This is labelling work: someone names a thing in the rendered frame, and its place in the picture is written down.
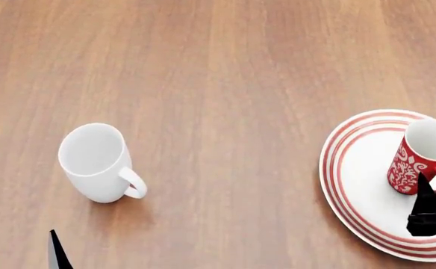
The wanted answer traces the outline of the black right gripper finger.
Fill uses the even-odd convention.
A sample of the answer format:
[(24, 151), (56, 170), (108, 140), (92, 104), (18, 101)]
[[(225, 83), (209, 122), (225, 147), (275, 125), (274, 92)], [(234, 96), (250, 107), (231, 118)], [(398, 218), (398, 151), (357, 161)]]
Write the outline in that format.
[(418, 177), (417, 198), (411, 214), (436, 214), (436, 191), (422, 172)]

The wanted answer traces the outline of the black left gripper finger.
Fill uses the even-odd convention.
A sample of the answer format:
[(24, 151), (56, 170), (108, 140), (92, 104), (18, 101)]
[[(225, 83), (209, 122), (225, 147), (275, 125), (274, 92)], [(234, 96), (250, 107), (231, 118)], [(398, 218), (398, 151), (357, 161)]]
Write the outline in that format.
[(49, 231), (48, 261), (49, 269), (73, 269), (55, 230)]

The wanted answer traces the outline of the red mug with white pattern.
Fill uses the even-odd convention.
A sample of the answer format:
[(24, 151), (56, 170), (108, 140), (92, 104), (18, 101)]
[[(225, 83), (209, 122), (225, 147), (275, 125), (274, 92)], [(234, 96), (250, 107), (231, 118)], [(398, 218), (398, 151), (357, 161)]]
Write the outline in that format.
[(387, 171), (390, 186), (401, 194), (417, 194), (418, 178), (436, 176), (436, 120), (426, 118), (411, 123)]

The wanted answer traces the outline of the white plate with red rings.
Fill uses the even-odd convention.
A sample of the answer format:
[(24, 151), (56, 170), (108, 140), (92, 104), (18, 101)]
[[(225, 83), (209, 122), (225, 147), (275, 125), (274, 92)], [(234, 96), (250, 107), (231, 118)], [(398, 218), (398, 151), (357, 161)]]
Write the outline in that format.
[(318, 168), (332, 211), (362, 241), (402, 259), (436, 262), (436, 235), (414, 237), (406, 229), (416, 197), (387, 180), (407, 126), (426, 117), (402, 109), (356, 114), (327, 137)]

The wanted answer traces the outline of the plain white mug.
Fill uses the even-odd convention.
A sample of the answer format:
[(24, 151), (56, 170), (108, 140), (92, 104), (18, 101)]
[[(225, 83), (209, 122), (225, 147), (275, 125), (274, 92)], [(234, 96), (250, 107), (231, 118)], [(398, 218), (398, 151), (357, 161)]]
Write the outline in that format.
[(74, 129), (62, 140), (57, 156), (76, 190), (94, 202), (147, 194), (146, 183), (133, 171), (124, 137), (111, 125), (89, 123)]

